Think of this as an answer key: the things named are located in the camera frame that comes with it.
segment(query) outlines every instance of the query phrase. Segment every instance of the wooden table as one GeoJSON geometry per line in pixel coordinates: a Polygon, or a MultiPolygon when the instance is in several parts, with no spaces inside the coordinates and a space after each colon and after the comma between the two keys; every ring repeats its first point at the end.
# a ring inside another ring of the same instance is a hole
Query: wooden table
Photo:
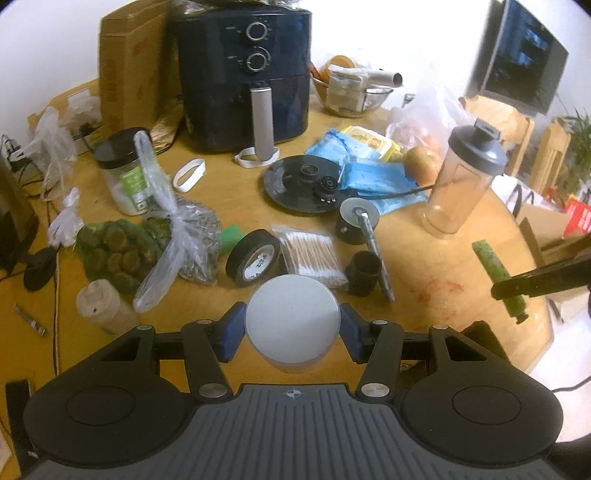
{"type": "MultiPolygon", "coordinates": [[[[385,112],[363,120],[347,120],[320,112],[313,103],[310,126],[301,137],[280,145],[281,156],[301,154],[329,128],[343,128],[351,123],[384,129],[385,112]]],[[[174,147],[159,156],[168,174],[174,174],[195,153],[186,135],[174,147]]],[[[261,187],[263,169],[244,169],[230,160],[230,155],[205,155],[207,172],[197,186],[186,194],[212,207],[224,228],[235,223],[243,232],[258,228],[271,230],[272,225],[289,225],[311,230],[334,230],[336,213],[320,217],[290,215],[274,207],[261,187]]],[[[82,197],[80,215],[86,223],[121,218],[115,209],[106,184],[90,154],[81,156],[75,167],[74,184],[82,197]]],[[[44,205],[35,205],[42,223],[47,223],[44,205]]],[[[511,362],[527,371],[533,367],[552,341],[552,328],[542,298],[528,301],[530,318],[521,325],[507,315],[502,302],[492,299],[491,282],[480,266],[471,244],[486,239],[512,274],[535,268],[530,252],[511,214],[488,192],[460,232],[449,241],[441,241],[425,232],[419,220],[422,205],[414,205],[383,216],[376,229],[396,302],[388,303],[379,288],[367,298],[357,298],[336,291],[340,302],[349,302],[366,319],[388,319],[403,325],[405,330],[423,332],[435,323],[446,323],[462,330],[475,320],[487,321],[505,348],[511,362]]],[[[46,244],[45,228],[37,235],[33,250],[46,244]]],[[[336,241],[343,266],[362,247],[336,241]]],[[[248,301],[256,287],[237,289],[224,273],[222,260],[215,287],[201,286],[178,279],[162,302],[142,316],[143,323],[154,325],[159,332],[178,331],[182,325],[201,318],[218,319],[236,301],[248,301]]],[[[110,338],[82,318],[75,299],[88,284],[82,263],[71,250],[59,258],[59,318],[56,324],[56,357],[59,370],[64,371],[89,354],[106,345],[110,338]]],[[[36,389],[54,377],[53,365],[53,283],[36,293],[27,293],[22,278],[0,283],[0,381],[5,383],[29,378],[36,389]],[[45,337],[38,337],[12,312],[19,302],[46,328],[45,337]]],[[[248,341],[243,341],[235,359],[223,370],[236,391],[241,383],[305,384],[344,382],[354,389],[363,366],[354,364],[340,338],[320,365],[313,371],[292,375],[280,372],[256,354],[248,341]]],[[[162,375],[179,389],[188,391],[184,366],[180,361],[162,362],[162,375]]],[[[0,416],[7,424],[4,395],[0,395],[0,416]]],[[[0,479],[18,475],[14,457],[0,479]]]]}

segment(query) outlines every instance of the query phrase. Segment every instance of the wooden chair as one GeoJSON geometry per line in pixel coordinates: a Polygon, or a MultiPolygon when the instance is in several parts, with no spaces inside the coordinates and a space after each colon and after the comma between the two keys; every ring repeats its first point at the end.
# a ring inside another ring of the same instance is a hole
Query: wooden chair
{"type": "Polygon", "coordinates": [[[515,177],[521,167],[527,145],[530,143],[531,134],[534,132],[534,120],[522,115],[511,105],[482,95],[472,98],[462,97],[459,100],[466,112],[482,118],[501,132],[501,143],[505,150],[508,150],[511,144],[516,145],[505,168],[507,175],[515,177]]]}
{"type": "Polygon", "coordinates": [[[539,194],[556,184],[564,155],[570,144],[570,134],[559,124],[550,124],[540,139],[534,168],[527,180],[528,187],[539,194]]]}

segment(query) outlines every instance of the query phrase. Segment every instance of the green mesh bag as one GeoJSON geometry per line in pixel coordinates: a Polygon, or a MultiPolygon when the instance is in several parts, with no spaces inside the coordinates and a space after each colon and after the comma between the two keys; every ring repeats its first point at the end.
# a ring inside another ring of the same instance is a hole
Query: green mesh bag
{"type": "Polygon", "coordinates": [[[162,255],[146,230],[127,220],[85,225],[75,251],[88,280],[105,278],[124,295],[135,294],[162,255]]]}

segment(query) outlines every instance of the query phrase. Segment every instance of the shaker bottle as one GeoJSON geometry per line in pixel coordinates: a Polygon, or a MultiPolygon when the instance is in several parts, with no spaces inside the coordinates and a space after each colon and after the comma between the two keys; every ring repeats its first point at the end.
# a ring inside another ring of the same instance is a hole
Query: shaker bottle
{"type": "Polygon", "coordinates": [[[499,131],[478,119],[453,129],[449,150],[422,214],[427,232],[453,236],[472,213],[492,180],[503,173],[507,156],[499,131]]]}

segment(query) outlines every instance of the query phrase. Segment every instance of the green plant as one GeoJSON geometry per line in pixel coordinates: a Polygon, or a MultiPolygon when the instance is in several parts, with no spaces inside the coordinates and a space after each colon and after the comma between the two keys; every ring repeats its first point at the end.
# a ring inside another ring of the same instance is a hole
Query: green plant
{"type": "Polygon", "coordinates": [[[566,194],[576,193],[580,180],[591,177],[591,118],[587,112],[582,115],[575,110],[575,115],[564,116],[559,122],[571,135],[566,168],[558,180],[558,188],[566,194]]]}

